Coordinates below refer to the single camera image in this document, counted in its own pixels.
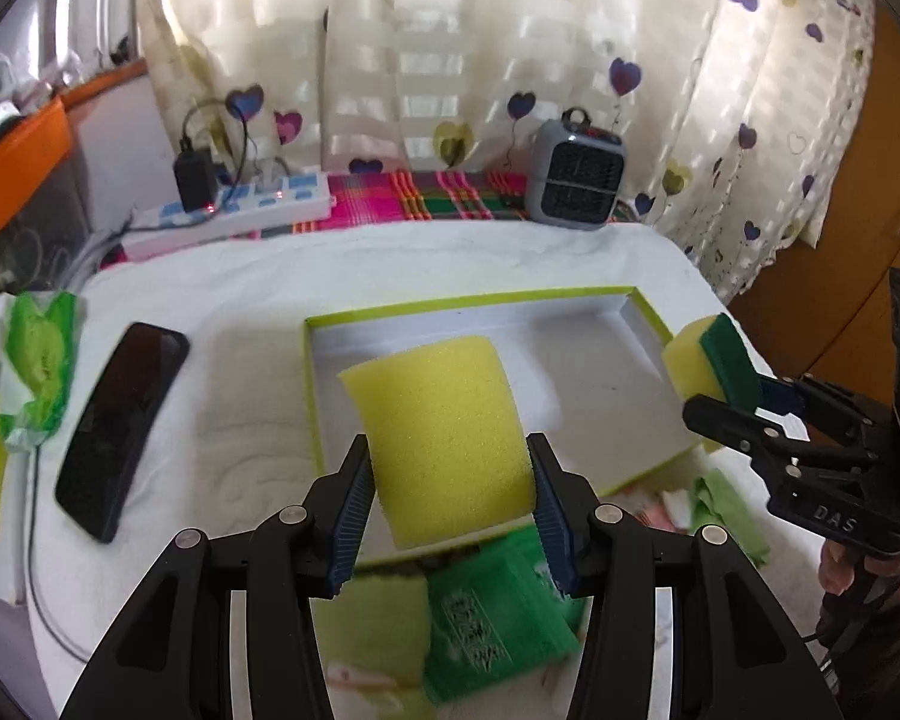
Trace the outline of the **person right hand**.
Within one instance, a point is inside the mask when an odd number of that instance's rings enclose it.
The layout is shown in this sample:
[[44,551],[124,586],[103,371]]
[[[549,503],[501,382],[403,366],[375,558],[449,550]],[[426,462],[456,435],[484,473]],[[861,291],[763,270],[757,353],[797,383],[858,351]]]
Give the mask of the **person right hand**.
[[821,548],[818,580],[821,589],[830,595],[841,596],[855,582],[855,572],[870,569],[870,559],[860,556],[837,541],[826,539]]

